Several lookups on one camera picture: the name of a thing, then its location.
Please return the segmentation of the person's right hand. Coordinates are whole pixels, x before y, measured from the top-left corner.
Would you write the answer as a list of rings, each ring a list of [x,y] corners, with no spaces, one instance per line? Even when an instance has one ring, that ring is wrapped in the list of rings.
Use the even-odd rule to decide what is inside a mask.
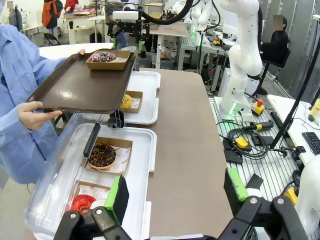
[[[35,110],[42,107],[43,103],[40,101],[21,103],[17,106],[18,118],[27,129],[37,131],[45,122],[62,114],[59,110],[52,112],[35,112]]]

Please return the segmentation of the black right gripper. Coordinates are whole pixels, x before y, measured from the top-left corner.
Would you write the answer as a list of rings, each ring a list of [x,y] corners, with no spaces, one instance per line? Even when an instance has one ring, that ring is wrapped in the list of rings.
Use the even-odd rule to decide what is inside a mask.
[[[140,52],[143,45],[149,45],[150,41],[150,23],[142,20],[122,22],[123,31],[125,33],[134,34],[138,43],[138,51]],[[123,47],[123,32],[114,20],[108,23],[107,35],[113,43],[115,50],[120,50]]]

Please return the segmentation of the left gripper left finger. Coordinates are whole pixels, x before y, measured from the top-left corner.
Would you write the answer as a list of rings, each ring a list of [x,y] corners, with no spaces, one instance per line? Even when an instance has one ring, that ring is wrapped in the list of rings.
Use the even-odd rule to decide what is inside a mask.
[[[74,198],[54,235],[55,240],[130,240],[122,227],[129,202],[129,190],[123,175],[115,178],[107,198],[91,209],[96,201],[89,195]]]

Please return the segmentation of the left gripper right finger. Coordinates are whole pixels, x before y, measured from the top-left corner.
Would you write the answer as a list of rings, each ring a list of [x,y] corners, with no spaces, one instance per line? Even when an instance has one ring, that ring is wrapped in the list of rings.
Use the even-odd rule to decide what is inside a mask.
[[[271,240],[307,240],[297,211],[291,200],[284,195],[268,201],[249,195],[238,171],[225,169],[223,188],[233,218],[222,231],[219,240],[244,240],[254,227],[264,228]]]

